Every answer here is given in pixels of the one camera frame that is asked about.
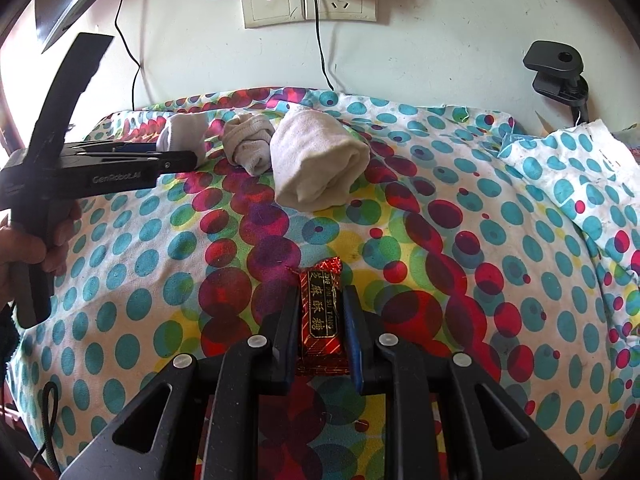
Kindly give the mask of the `person's left hand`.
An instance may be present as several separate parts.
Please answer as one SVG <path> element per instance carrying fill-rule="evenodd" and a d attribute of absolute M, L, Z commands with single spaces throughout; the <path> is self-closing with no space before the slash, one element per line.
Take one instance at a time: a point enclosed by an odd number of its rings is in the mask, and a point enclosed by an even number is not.
<path fill-rule="evenodd" d="M 62 275 L 66 272 L 68 242 L 74 234 L 74 223 L 81 217 L 81 208 L 73 202 L 70 213 L 53 231 L 53 246 L 47 248 L 40 238 L 9 226 L 9 214 L 1 215 L 1 307 L 14 299 L 16 281 L 10 277 L 10 264 L 14 262 L 39 264 L 44 272 Z"/>

